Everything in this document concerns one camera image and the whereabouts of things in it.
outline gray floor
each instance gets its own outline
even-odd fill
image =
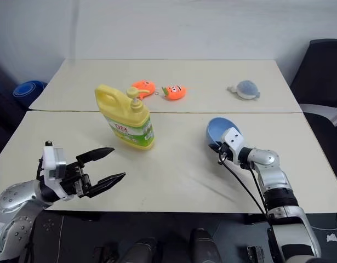
[[[189,241],[193,228],[205,228],[214,238],[224,263],[249,262],[246,246],[259,245],[265,262],[272,262],[267,243],[267,224],[243,224],[242,214],[205,213],[99,213],[65,215],[49,211],[37,219],[34,251],[35,263],[98,262],[97,247],[112,244],[123,255],[140,238],[154,237],[164,243],[171,235]],[[336,214],[310,214],[313,226],[335,228]],[[337,242],[327,242],[327,235],[337,231],[315,231],[324,258],[337,262]]]

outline orange toy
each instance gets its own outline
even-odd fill
[[[170,99],[170,100],[177,100],[177,99],[181,99],[185,96],[186,93],[186,89],[184,86],[170,86],[170,87],[166,87],[163,88],[162,90],[164,92],[164,95],[166,98]]]
[[[144,97],[151,95],[156,89],[156,86],[153,82],[145,81],[145,80],[138,81],[138,82],[134,83],[132,85],[132,87],[136,87],[137,89],[145,89],[145,90],[149,91],[149,93],[139,93],[138,98],[141,99],[141,100]]]

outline white cable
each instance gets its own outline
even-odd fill
[[[319,228],[319,227],[314,227],[314,226],[311,226],[312,228],[314,229],[317,229],[317,230],[324,230],[324,231],[334,231],[334,230],[337,230],[337,228]]]
[[[60,256],[60,249],[61,249],[61,234],[62,234],[62,227],[64,225],[64,216],[62,216],[62,222],[60,227],[60,237],[59,237],[59,248],[58,248],[58,259],[56,260],[56,263],[59,262],[59,256]]]

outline yellow bottle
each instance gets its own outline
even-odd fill
[[[100,85],[95,89],[96,102],[111,129],[121,140],[136,148],[148,150],[154,141],[148,108],[138,99],[149,92],[130,87],[127,95],[118,89]]]

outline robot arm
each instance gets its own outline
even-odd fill
[[[46,142],[37,179],[12,185],[0,195],[0,261],[20,256],[37,215],[55,201],[69,201],[73,195],[92,198],[121,181],[125,173],[106,177],[92,186],[88,174],[83,173],[85,163],[101,159],[113,150],[93,150],[66,165],[62,148]]]
[[[305,212],[298,206],[287,176],[280,169],[278,154],[249,148],[234,127],[223,133],[221,142],[219,151],[225,159],[258,173],[271,225],[268,237],[274,262],[305,263],[320,258],[318,240]]]

